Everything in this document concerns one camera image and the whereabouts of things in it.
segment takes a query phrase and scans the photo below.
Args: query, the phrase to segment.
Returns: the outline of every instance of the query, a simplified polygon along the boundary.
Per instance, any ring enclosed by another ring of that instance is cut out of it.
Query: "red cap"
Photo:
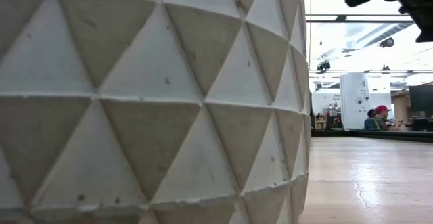
[[[384,105],[378,106],[376,108],[376,113],[380,113],[380,112],[384,112],[384,111],[390,111],[390,110]]]

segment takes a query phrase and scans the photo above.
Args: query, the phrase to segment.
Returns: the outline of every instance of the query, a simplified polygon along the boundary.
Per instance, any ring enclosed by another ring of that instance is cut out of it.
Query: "concrete planter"
[[[0,223],[296,223],[303,0],[0,0]]]

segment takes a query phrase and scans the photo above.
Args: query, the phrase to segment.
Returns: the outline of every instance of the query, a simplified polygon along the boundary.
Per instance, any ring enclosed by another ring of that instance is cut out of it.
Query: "man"
[[[376,110],[370,109],[367,112],[368,118],[364,121],[364,129],[379,129],[377,122],[375,121]]]
[[[390,110],[384,105],[378,106],[376,108],[376,122],[378,122],[378,126],[380,130],[384,130],[384,131],[400,130],[401,122],[398,121],[395,124],[395,126],[393,126],[388,122],[387,118],[388,118],[389,111]]]

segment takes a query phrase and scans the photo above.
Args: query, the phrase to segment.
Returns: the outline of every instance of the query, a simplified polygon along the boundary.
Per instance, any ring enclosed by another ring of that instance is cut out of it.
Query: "floor crack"
[[[366,208],[374,208],[368,205],[368,201],[366,201],[363,197],[363,191],[361,190],[361,188],[359,187],[359,183],[358,181],[356,181],[355,179],[352,179],[353,183],[356,185],[356,189],[358,190],[358,198],[362,200],[364,206]]]

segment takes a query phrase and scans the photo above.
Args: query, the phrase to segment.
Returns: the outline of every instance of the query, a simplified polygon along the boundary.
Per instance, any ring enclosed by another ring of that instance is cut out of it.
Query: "concrete floor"
[[[433,223],[433,144],[313,138],[300,224]]]

